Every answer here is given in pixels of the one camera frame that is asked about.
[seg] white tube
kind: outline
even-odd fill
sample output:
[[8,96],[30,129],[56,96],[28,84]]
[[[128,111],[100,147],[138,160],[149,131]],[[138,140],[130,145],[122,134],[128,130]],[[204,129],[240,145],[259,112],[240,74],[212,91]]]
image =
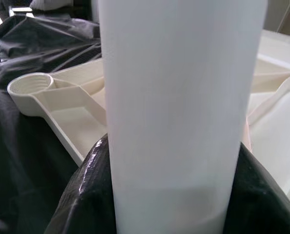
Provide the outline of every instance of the white tube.
[[102,0],[118,234],[218,234],[266,0]]

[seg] white plastic tray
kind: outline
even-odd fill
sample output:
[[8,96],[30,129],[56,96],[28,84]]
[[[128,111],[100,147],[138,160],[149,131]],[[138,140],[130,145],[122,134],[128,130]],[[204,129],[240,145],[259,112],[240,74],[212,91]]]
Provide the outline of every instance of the white plastic tray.
[[24,115],[46,120],[77,165],[107,133],[101,59],[21,76],[7,92]]

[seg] black fabric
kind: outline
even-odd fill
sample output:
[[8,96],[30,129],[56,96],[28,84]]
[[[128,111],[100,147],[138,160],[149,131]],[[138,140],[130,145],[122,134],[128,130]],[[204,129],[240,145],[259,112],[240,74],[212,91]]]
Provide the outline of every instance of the black fabric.
[[[22,115],[6,91],[20,75],[99,58],[98,29],[25,17],[0,26],[0,234],[116,233],[107,137],[77,168],[46,122]],[[290,234],[290,202],[243,145],[224,233]]]
[[47,123],[22,115],[6,87],[23,74],[99,58],[97,31],[77,19],[11,17],[0,25],[0,233],[42,234],[77,169]]

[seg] black tarp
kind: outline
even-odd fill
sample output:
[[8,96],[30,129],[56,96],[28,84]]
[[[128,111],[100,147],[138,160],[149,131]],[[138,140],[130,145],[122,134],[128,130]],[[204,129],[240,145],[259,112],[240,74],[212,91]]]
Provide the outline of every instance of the black tarp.
[[[19,16],[0,26],[0,234],[115,233],[107,137],[78,168],[46,122],[22,115],[6,91],[20,75],[101,57],[98,29]],[[290,202],[244,146],[224,233],[290,234]]]

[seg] white cylinder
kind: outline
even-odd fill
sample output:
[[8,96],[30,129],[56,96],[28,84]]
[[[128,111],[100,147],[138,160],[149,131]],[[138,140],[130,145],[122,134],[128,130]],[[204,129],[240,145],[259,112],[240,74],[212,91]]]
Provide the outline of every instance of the white cylinder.
[[266,0],[102,0],[118,234],[222,232]]

